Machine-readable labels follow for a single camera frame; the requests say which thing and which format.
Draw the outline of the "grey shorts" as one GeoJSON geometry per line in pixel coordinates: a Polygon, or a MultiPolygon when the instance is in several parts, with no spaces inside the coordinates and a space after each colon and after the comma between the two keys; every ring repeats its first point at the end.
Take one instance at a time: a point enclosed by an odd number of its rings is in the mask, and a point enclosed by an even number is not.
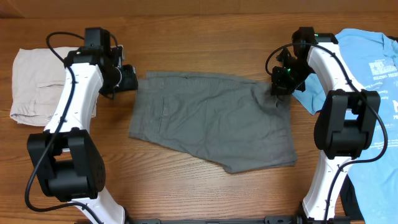
{"type": "Polygon", "coordinates": [[[289,104],[265,82],[148,72],[139,81],[129,137],[218,163],[229,173],[293,166],[289,104]]]}

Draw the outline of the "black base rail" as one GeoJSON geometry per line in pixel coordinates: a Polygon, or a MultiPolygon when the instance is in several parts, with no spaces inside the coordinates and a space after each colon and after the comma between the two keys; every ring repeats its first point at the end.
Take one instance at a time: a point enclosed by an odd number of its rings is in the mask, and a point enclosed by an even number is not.
{"type": "Polygon", "coordinates": [[[306,220],[300,216],[267,216],[257,219],[230,219],[230,220],[133,220],[128,218],[125,224],[322,224],[322,223],[350,223],[347,218],[337,218],[336,220],[319,221],[306,220]]]}

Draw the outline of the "black garment under t-shirt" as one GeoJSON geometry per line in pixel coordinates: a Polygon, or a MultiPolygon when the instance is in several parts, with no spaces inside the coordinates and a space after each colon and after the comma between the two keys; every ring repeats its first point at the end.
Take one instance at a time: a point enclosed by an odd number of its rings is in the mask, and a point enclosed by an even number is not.
{"type": "Polygon", "coordinates": [[[345,215],[352,221],[364,221],[363,215],[359,209],[354,185],[351,182],[343,184],[340,197],[345,215]]]}

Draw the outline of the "folded beige shorts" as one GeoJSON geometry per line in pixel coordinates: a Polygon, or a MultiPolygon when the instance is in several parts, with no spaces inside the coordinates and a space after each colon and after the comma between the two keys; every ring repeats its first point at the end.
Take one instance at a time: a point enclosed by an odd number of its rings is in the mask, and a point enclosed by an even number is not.
{"type": "Polygon", "coordinates": [[[76,47],[20,49],[12,66],[12,99],[10,117],[17,123],[40,126],[54,131],[64,111],[75,75],[75,91],[64,125],[89,127],[96,116],[98,91],[103,77],[97,65],[73,63],[64,67],[62,59],[75,53],[76,47]]]}

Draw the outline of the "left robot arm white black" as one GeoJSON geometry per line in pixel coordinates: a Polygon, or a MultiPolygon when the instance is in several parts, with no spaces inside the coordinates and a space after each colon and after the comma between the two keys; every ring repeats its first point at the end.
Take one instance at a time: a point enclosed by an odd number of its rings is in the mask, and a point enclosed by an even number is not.
{"type": "Polygon", "coordinates": [[[31,134],[27,150],[34,169],[24,193],[35,212],[76,207],[90,223],[132,223],[125,207],[105,187],[104,161],[90,137],[98,96],[112,100],[138,89],[134,67],[123,64],[123,47],[108,30],[85,29],[83,46],[60,57],[65,84],[42,133],[31,134]]]}

